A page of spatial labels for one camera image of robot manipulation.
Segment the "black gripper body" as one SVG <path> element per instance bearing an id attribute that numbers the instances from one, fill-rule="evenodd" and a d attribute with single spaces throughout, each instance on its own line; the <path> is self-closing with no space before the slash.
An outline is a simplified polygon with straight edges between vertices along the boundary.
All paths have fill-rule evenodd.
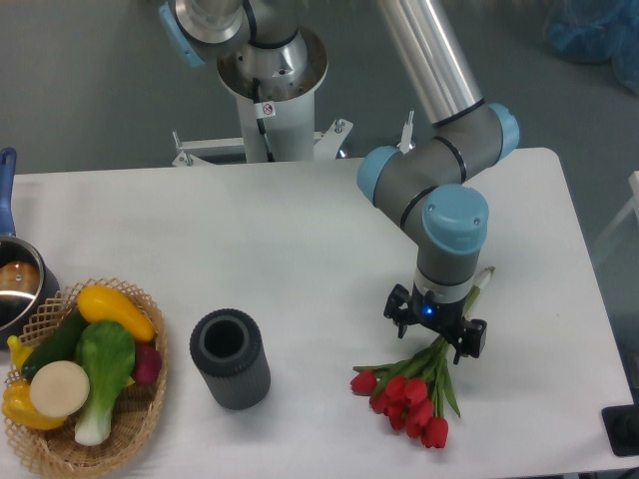
<path id="1" fill-rule="evenodd" d="M 408 325 L 420 325 L 437 332 L 450 344 L 458 344 L 465 333 L 463 308 L 472 280 L 443 285 L 415 280 L 408 303 Z"/>

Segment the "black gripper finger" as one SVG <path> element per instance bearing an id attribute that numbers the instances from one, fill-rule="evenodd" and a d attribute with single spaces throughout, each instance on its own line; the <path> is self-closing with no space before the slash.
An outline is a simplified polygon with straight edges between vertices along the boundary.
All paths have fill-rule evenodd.
<path id="1" fill-rule="evenodd" d="M 446 341 L 454 348 L 453 362 L 462 357 L 478 358 L 486 340 L 487 322 L 483 319 L 462 318 L 449 326 L 443 333 Z"/>
<path id="2" fill-rule="evenodd" d="M 387 297 L 383 315 L 397 327 L 397 337 L 403 338 L 413 325 L 411 295 L 401 284 L 396 284 Z"/>

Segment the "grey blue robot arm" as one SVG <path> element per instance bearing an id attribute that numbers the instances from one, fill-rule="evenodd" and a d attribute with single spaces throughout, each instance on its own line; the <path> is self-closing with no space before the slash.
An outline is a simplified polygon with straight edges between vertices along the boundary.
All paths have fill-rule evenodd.
<path id="1" fill-rule="evenodd" d="M 399 330 L 439 333 L 457 357 L 478 357 L 483 320 L 466 319 L 488 205 L 467 181 L 518 145 L 516 119 L 488 104 L 436 1 L 381 1 L 378 9 L 434 134 L 409 151 L 368 153 L 360 191 L 417 247 L 412 288 L 396 286 L 384 314 Z M 167 1 L 162 25 L 192 67 L 215 62 L 235 96 L 246 160 L 314 159 L 315 92 L 327 71 L 320 38 L 300 22 L 295 1 Z"/>

